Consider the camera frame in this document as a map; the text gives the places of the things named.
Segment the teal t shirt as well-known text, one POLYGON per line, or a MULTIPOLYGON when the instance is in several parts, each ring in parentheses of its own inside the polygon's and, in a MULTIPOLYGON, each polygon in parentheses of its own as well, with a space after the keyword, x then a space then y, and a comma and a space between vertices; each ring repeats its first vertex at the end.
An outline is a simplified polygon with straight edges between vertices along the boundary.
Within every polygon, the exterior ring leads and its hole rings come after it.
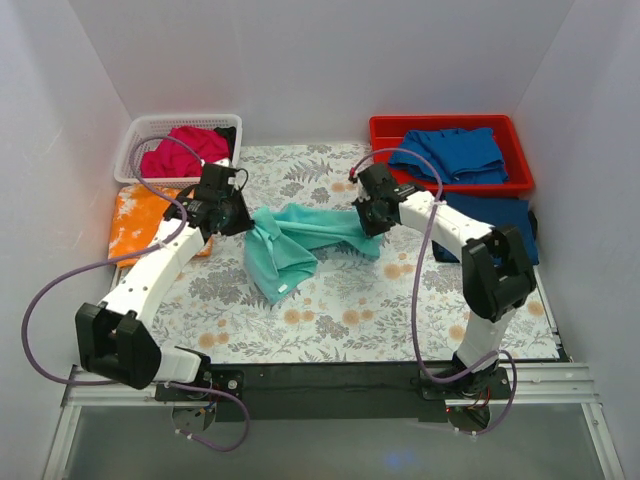
POLYGON ((262 207, 246 233, 244 265, 270 305, 314 276, 321 249, 346 243, 377 259, 381 237, 365 235, 354 210, 325 210, 291 203, 280 211, 262 207))

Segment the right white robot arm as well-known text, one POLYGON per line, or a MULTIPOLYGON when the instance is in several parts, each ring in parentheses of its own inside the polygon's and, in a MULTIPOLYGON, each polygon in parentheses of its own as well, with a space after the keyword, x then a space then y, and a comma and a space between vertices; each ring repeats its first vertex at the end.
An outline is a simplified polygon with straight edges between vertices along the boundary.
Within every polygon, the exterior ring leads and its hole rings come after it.
POLYGON ((465 334, 449 368, 433 373, 419 366, 422 384, 465 394, 486 389, 507 327, 537 287, 519 229, 474 220, 427 190, 398 183, 380 163, 350 170, 349 180, 358 187, 353 204, 366 235, 402 225, 422 233, 424 246, 431 241, 443 246, 461 265, 463 296, 470 309, 465 334))

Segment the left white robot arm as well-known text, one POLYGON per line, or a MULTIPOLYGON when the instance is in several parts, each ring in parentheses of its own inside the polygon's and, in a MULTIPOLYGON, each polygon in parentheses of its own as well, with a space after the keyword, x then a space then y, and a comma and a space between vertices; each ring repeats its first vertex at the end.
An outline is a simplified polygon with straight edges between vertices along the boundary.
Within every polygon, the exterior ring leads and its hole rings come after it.
POLYGON ((199 182, 165 210, 152 252, 140 256, 99 304, 80 307, 75 325, 84 370, 135 389, 201 378, 208 358, 184 347, 159 346, 151 326, 178 275, 212 236, 253 228, 240 173, 227 160, 204 164, 199 182))

